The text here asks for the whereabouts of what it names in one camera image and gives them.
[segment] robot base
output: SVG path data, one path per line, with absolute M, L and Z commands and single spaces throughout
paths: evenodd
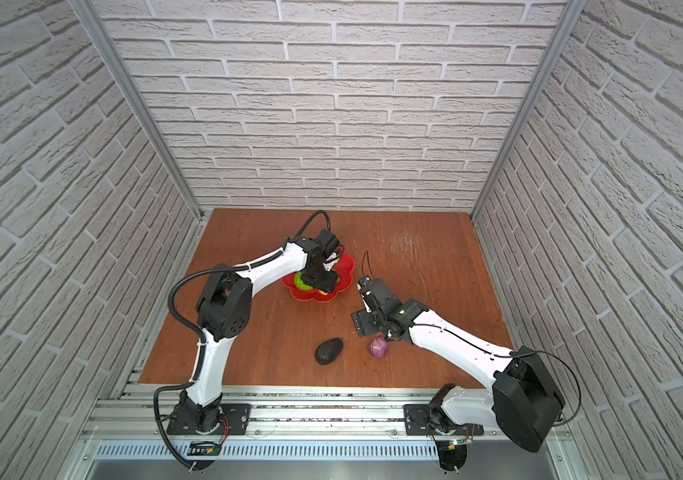
M 405 418 L 405 434 L 409 436 L 467 435 L 464 427 L 467 427 L 467 431 L 476 437 L 483 435 L 483 426 L 471 423 L 466 426 L 452 426 L 447 428 L 448 432 L 439 432 L 437 428 L 445 428 L 445 426 L 436 425 L 430 417 L 430 406 L 421 403 L 404 405 L 403 416 Z
M 227 420 L 230 422 L 229 435 L 245 435 L 246 428 L 248 427 L 249 415 L 251 414 L 251 406 L 248 403 L 222 403 L 219 408 L 219 418 L 227 417 Z M 168 435 L 220 436 L 224 433 L 223 426 L 218 423 L 217 420 L 217 423 L 214 424 L 214 428 L 211 432 L 200 434 L 196 431 L 196 423 L 190 416 L 187 416 L 178 410 L 180 410 L 180 408 L 177 408 L 177 412 L 172 413 L 169 417 L 170 422 L 166 429 Z

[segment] black motor housing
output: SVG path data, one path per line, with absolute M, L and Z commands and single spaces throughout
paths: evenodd
M 227 264 L 219 264 L 222 270 Z M 233 272 L 209 275 L 196 304 L 198 325 L 207 328 L 214 341 L 237 336 L 251 319 L 251 280 Z
M 565 400 L 537 353 L 526 346 L 493 383 L 496 421 L 519 447 L 538 452 L 552 425 L 563 411 Z
M 335 253 L 341 255 L 341 251 L 336 252 L 340 245 L 336 235 L 328 230 L 320 230 L 315 238 L 295 236 L 290 241 L 307 253 L 307 263 L 301 270 L 302 282 L 321 292 L 333 293 L 339 275 L 336 270 L 327 270 L 324 262 Z

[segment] white brick wall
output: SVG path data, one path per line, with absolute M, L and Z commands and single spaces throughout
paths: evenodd
M 55 478 L 192 216 L 68 2 L 0 2 L 0 478 Z
M 590 0 L 528 126 L 475 217 L 514 341 L 591 477 L 683 478 L 683 2 Z
M 564 4 L 95 3 L 205 210 L 470 210 Z

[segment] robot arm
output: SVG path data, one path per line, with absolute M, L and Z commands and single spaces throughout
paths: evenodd
M 538 354 L 494 345 L 442 319 L 416 300 L 401 303 L 381 279 L 364 276 L 357 289 L 365 310 L 352 314 L 359 336 L 385 334 L 437 353 L 477 379 L 486 398 L 448 384 L 432 399 L 429 416 L 439 432 L 469 424 L 498 426 L 510 440 L 537 452 L 565 401 Z
M 196 305 L 198 326 L 206 340 L 198 341 L 195 372 L 180 394 L 175 418 L 198 433 L 212 432 L 222 416 L 227 357 L 235 338 L 249 323 L 251 298 L 294 272 L 302 274 L 306 285 L 331 293 L 338 279 L 332 267 L 342 254 L 343 246 L 336 235 L 322 230 L 315 238 L 298 235 L 286 239 L 278 250 L 246 264 L 217 265 Z

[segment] black mounting plate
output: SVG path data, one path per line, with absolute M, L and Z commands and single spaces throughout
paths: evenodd
M 359 337 L 376 335 L 381 332 L 381 326 L 374 312 L 367 312 L 365 309 L 355 312 L 352 314 L 352 321 L 355 323 L 355 330 Z
M 230 435 L 245 435 L 248 420 L 251 415 L 251 405 L 249 403 L 222 403 L 219 408 L 222 414 L 230 422 Z M 192 426 L 187 425 L 183 419 L 175 413 L 169 417 L 168 435 L 200 435 Z M 206 436 L 221 436 L 224 433 L 223 426 L 217 425 L 213 432 L 206 433 Z
M 405 434 L 410 436 L 430 436 L 430 435 L 444 435 L 430 427 L 432 420 L 430 419 L 430 406 L 422 404 L 408 404 L 403 406 L 403 418 L 405 418 Z M 473 436 L 483 435 L 483 426 L 468 423 L 466 427 Z M 454 433 L 454 435 L 466 435 L 464 426 Z

